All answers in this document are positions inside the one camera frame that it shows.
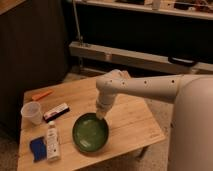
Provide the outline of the white gripper finger tip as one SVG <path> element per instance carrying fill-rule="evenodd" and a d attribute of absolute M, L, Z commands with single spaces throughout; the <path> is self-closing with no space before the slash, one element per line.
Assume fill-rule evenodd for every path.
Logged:
<path fill-rule="evenodd" d="M 96 117 L 102 120 L 106 116 L 107 112 L 105 110 L 97 109 L 96 110 Z"/>

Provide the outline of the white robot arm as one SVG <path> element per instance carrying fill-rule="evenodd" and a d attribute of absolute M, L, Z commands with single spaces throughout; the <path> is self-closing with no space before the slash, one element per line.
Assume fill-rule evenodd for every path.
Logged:
<path fill-rule="evenodd" d="M 169 129 L 166 171 L 213 171 L 213 74 L 128 78 L 112 70 L 97 78 L 96 115 L 104 118 L 118 95 L 144 98 Z"/>

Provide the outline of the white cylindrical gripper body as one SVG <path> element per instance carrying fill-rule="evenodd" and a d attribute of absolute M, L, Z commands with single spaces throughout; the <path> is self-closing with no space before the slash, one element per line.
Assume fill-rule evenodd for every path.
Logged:
<path fill-rule="evenodd" d="M 113 106 L 116 94 L 100 92 L 96 100 L 96 108 L 98 112 L 107 113 Z"/>

